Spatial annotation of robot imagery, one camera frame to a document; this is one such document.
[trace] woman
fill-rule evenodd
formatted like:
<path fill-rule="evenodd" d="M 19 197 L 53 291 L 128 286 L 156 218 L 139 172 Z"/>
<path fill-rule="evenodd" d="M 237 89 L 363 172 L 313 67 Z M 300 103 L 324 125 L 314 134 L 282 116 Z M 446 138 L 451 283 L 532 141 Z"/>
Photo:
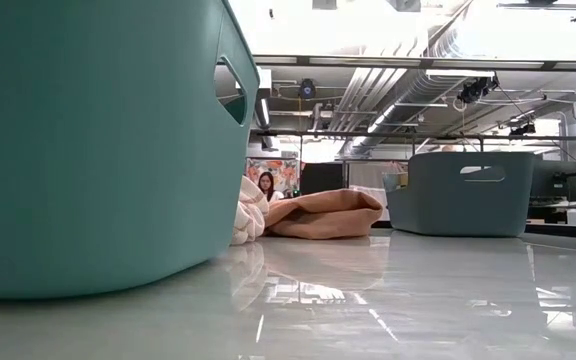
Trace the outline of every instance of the woman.
<path fill-rule="evenodd" d="M 259 183 L 257 184 L 261 192 L 266 195 L 266 199 L 271 203 L 284 198 L 284 194 L 279 191 L 275 191 L 275 178 L 268 171 L 261 174 L 259 177 Z"/>

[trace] teal bin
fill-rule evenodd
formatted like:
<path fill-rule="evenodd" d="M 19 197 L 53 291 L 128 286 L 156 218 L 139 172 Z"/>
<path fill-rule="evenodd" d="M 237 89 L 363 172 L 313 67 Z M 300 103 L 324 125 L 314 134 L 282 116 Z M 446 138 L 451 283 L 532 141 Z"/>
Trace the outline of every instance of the teal bin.
<path fill-rule="evenodd" d="M 225 0 L 0 0 L 0 298 L 130 288 L 225 250 L 258 86 Z"/>

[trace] glossy white floor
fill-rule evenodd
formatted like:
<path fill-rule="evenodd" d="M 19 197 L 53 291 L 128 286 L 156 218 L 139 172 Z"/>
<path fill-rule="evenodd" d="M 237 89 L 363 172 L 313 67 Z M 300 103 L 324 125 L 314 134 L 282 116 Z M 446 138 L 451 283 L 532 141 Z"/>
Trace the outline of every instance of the glossy white floor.
<path fill-rule="evenodd" d="M 522 240 L 263 239 L 140 289 L 0 303 L 0 360 L 576 359 L 576 239 Z"/>

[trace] computer monitor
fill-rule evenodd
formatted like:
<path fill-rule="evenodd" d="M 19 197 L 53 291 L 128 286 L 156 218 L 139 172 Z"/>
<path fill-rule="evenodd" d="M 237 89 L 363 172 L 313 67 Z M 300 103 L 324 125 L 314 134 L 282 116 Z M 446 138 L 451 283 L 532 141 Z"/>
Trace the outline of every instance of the computer monitor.
<path fill-rule="evenodd" d="M 571 188 L 576 188 L 576 177 L 565 180 L 558 178 L 557 174 L 576 173 L 576 162 L 574 161 L 549 161 L 535 159 L 535 167 L 532 175 L 531 199 L 573 199 L 570 193 Z"/>

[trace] long dark hair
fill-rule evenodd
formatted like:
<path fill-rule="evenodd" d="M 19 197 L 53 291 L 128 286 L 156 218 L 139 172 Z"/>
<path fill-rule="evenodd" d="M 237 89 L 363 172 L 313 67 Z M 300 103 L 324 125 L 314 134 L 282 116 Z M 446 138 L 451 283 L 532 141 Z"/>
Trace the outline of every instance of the long dark hair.
<path fill-rule="evenodd" d="M 268 188 L 268 194 L 266 194 L 266 198 L 268 199 L 268 201 L 270 201 L 270 198 L 272 198 L 272 194 L 275 193 L 275 178 L 272 176 L 272 174 L 269 171 L 266 171 L 263 174 L 261 174 L 261 176 L 259 177 L 259 182 L 257 183 L 257 186 L 259 187 L 259 190 L 261 190 L 262 192 L 264 191 L 264 189 L 261 188 L 261 179 L 264 176 L 267 176 L 268 180 L 270 180 L 270 187 Z"/>

